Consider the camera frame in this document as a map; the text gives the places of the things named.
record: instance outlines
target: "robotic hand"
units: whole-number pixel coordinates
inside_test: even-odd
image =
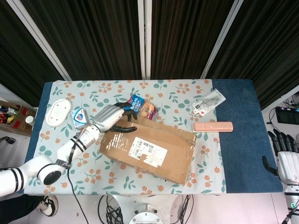
[[[292,218],[292,224],[299,224],[299,148],[294,138],[278,130],[268,132],[271,137],[273,149],[277,157],[277,169],[270,167],[266,156],[262,157],[263,165],[267,171],[278,176],[286,184],[285,198],[289,214],[283,221],[286,224]]]
[[[71,162],[80,156],[90,145],[100,138],[101,133],[109,130],[113,132],[129,133],[137,130],[137,127],[120,127],[115,123],[128,116],[137,119],[133,110],[123,108],[132,106],[129,103],[116,103],[108,105],[93,118],[93,124],[84,127],[81,133],[77,133],[57,151],[55,163],[44,155],[35,157],[19,168],[7,169],[0,172],[0,197],[24,189],[28,178],[36,176],[45,185],[56,182],[65,169],[71,167]]]

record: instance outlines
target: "sneaker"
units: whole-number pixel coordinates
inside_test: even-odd
[[[46,216],[54,216],[58,211],[58,200],[56,196],[43,196],[43,200],[39,203],[37,209]]]

